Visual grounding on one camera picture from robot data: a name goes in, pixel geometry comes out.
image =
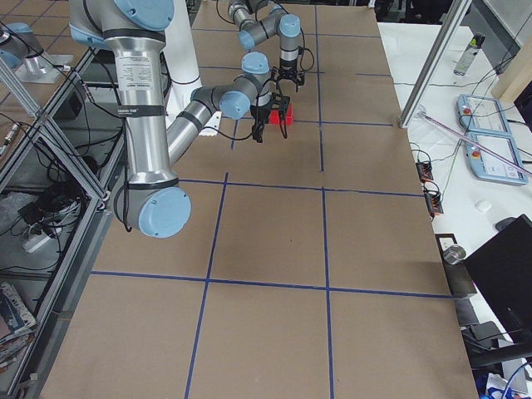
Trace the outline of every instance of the metal pole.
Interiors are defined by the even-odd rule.
[[[532,342],[515,343],[509,347],[491,349],[471,356],[469,363],[471,367],[477,368],[530,356],[532,356]]]
[[[37,115],[41,107],[33,100],[26,87],[18,80],[2,58],[0,58],[0,81],[3,81],[9,88],[29,115]]]
[[[408,127],[408,124],[416,113],[416,108],[423,98],[426,88],[431,82],[432,75],[440,62],[441,57],[451,43],[451,39],[456,29],[460,26],[462,19],[467,12],[467,8],[471,5],[471,1],[472,0],[453,1],[451,9],[447,13],[446,20],[443,22],[440,32],[432,45],[431,52],[429,52],[429,56],[426,58],[425,65],[423,65],[421,73],[417,78],[414,89],[412,90],[410,97],[408,97],[405,109],[399,119],[401,127]]]

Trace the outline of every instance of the cardboard table surface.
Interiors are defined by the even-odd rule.
[[[288,139],[199,137],[175,237],[113,222],[42,399],[476,397],[374,13],[286,7],[316,57],[283,83]],[[193,36],[203,83],[231,82],[215,2]],[[277,65],[276,37],[257,50]]]

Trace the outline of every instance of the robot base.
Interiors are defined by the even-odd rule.
[[[66,65],[71,62],[73,58],[74,56],[50,55],[49,57],[47,57],[47,60],[49,60],[55,65]],[[53,84],[57,81],[57,78],[61,75],[61,73],[56,68],[54,68],[45,75],[35,76],[30,73],[25,64],[22,64],[15,72],[15,75],[17,75],[18,79],[20,79],[20,81],[24,83]]]

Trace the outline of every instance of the black monitor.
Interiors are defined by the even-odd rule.
[[[465,260],[477,288],[515,344],[484,356],[494,364],[532,357],[532,222],[522,214]]]

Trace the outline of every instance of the robotic arm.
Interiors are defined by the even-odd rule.
[[[116,195],[115,212],[128,225],[157,238],[178,233],[190,215],[190,200],[177,187],[171,166],[186,152],[209,118],[222,111],[241,118],[261,94],[268,96],[269,66],[249,53],[244,73],[227,86],[196,89],[168,130],[160,79],[160,52],[174,16],[173,0],[71,0],[71,34],[86,45],[111,49],[126,122],[128,183]]]
[[[279,5],[274,6],[266,18],[256,21],[254,15],[267,3],[267,0],[230,0],[229,19],[239,27],[240,44],[245,50],[252,50],[270,37],[279,36],[281,54],[277,81],[293,81],[297,90],[305,84],[304,71],[298,71],[298,57],[303,54],[299,46],[301,22],[298,16],[287,13]]]
[[[27,70],[35,77],[53,70],[53,65],[40,57],[51,59],[26,23],[10,23],[1,32],[0,57],[8,67],[18,68],[24,62]]]

